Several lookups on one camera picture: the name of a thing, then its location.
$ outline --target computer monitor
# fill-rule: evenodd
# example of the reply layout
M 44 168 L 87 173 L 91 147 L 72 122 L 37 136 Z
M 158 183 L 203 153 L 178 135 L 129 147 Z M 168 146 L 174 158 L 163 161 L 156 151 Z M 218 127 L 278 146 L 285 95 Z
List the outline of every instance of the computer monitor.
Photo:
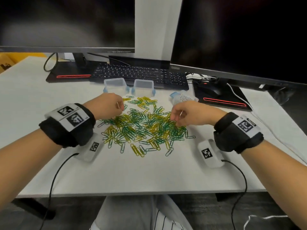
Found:
M 303 0 L 182 0 L 170 68 L 297 87 L 305 76 Z
M 135 0 L 2 0 L 2 52 L 134 52 Z

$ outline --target red light strip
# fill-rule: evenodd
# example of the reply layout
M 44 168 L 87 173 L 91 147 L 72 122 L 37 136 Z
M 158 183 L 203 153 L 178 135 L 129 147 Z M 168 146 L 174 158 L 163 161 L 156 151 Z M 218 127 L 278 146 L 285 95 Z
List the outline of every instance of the red light strip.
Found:
M 208 97 L 204 97 L 204 100 L 210 101 L 210 102 L 218 102 L 218 103 L 224 103 L 224 104 L 229 104 L 229 105 L 247 107 L 245 103 L 241 103 L 241 102 L 232 102 L 232 101 L 226 101 L 226 100 L 220 100 L 220 99 L 214 99 L 214 98 L 208 98 Z
M 90 74 L 87 75 L 58 75 L 57 78 L 83 78 L 83 77 L 90 77 Z

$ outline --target white desk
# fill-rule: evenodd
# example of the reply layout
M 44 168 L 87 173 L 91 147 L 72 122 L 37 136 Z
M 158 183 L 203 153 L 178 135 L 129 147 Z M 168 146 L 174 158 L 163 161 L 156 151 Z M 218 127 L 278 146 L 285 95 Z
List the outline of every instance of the white desk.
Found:
M 90 82 L 53 83 L 45 81 L 45 59 L 28 57 L 0 75 L 0 148 L 34 131 L 44 120 L 44 114 L 63 104 L 84 103 L 100 95 L 103 84 Z M 307 136 L 267 92 L 242 89 L 261 119 L 286 143 L 305 154 Z M 171 110 L 168 100 L 171 90 L 157 90 L 155 99 L 166 111 Z M 263 124 L 248 112 L 258 124 L 265 138 L 293 158 L 291 151 L 280 144 Z M 245 188 L 244 179 L 232 165 L 219 169 L 205 166 L 197 144 L 213 138 L 212 126 L 193 126 L 189 134 L 196 139 L 175 142 L 169 157 L 165 153 L 147 154 L 144 158 L 125 151 L 112 151 L 104 147 L 92 164 L 70 159 L 61 169 L 52 191 L 53 196 L 158 194 L 158 193 L 219 193 L 239 192 Z M 54 174 L 70 154 L 60 151 L 20 192 L 18 197 L 47 197 Z M 235 163 L 245 174 L 249 191 L 264 191 L 256 175 L 236 153 L 225 158 Z

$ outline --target black keyboard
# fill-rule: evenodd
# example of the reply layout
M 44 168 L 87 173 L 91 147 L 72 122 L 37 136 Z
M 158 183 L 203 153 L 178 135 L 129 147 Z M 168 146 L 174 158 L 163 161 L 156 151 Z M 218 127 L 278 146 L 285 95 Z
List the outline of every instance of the black keyboard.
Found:
M 167 69 L 129 67 L 123 65 L 99 64 L 90 77 L 90 81 L 103 83 L 105 79 L 123 77 L 127 85 L 133 85 L 135 79 L 152 80 L 155 88 L 188 90 L 184 73 L 171 73 Z

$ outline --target desk leg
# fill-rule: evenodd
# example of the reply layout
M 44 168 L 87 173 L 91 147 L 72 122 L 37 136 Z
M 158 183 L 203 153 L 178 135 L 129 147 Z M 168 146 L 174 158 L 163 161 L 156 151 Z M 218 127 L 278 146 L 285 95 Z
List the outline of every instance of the desk leg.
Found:
M 225 201 L 236 195 L 238 195 L 238 193 L 215 193 L 215 197 L 218 202 Z
M 43 219 L 47 212 L 47 208 L 45 208 L 42 204 L 33 198 L 15 198 L 12 203 L 40 219 Z M 55 215 L 55 211 L 49 210 L 46 216 L 46 220 L 52 220 Z

